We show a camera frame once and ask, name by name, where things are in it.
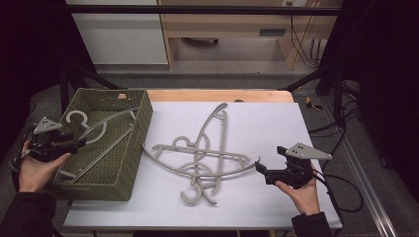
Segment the wicker basket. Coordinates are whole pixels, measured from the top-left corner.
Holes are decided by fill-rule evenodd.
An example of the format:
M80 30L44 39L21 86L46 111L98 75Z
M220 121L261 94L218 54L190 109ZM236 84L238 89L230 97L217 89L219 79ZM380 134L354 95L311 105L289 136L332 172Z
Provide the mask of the wicker basket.
M79 89L68 106L61 123L63 132L80 137L86 128L81 125L80 115L65 116L71 111L86 114L87 124L92 126L102 119L129 109L134 112L117 116L107 122L104 135L96 142L81 147L62 167L61 171L77 175L109 148L130 127L132 131L113 147L98 163L76 182L69 183L71 177L56 174L46 190L59 199L89 200L129 200L138 170L144 142L153 113L146 91L142 90L91 90ZM99 125L87 136L87 140L97 137L102 130Z

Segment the human hand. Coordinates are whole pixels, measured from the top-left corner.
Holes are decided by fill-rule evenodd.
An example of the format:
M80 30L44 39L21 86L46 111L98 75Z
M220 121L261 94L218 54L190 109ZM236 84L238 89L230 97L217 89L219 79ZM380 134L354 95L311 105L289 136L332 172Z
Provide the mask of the human hand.
M301 214L311 215L320 212L316 180L314 178L298 190L294 190L281 181L276 181L275 186L293 200L295 207Z
M22 152L28 150L28 146L29 141L26 141ZM19 192L36 193L41 191L58 167L70 157L71 154L66 153L50 162L42 162L31 156L25 157L19 174Z

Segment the white tabletop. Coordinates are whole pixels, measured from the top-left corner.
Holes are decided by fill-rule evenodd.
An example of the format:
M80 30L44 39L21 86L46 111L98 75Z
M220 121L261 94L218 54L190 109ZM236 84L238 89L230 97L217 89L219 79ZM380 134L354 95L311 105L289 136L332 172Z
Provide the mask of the white tabletop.
M195 142L212 111L219 103L154 102L153 117L146 147L171 144L178 136ZM225 151L247 155L254 163L268 169L285 169L286 158L277 154L277 146L291 147L297 142L311 145L298 104L295 103L228 103L228 126ZM221 122L213 119L206 134L211 149L219 149ZM172 166L191 161L190 154L165 151L162 159ZM216 158L208 159L213 165ZM318 162L313 160L316 169ZM236 162L226 162L234 166ZM318 186L320 207L331 228L341 228L326 189ZM193 197L191 179L172 172L146 154L142 154L130 201L75 201L65 226L91 229L284 229L292 227L298 215L291 199L275 186L265 184L264 176L251 170L223 177L219 191L196 203L185 203L181 192Z

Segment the aluminum rail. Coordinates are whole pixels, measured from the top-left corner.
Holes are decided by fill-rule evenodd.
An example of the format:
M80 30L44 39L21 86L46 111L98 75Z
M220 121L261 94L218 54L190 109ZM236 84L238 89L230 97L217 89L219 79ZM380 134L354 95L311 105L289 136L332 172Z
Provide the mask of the aluminum rail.
M307 7L239 6L139 6L139 5L44 5L48 11L89 14L210 14L210 15L293 15L341 16L358 13L354 9Z

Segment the forearm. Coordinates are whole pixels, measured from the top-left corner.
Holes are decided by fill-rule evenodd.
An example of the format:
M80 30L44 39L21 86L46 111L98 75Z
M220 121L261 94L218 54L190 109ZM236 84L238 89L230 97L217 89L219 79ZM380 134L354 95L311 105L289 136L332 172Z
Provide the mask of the forearm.
M331 237L326 215L320 212L312 215L301 214L292 219L297 237Z
M0 236L51 236L55 215L54 197L17 193L0 226Z

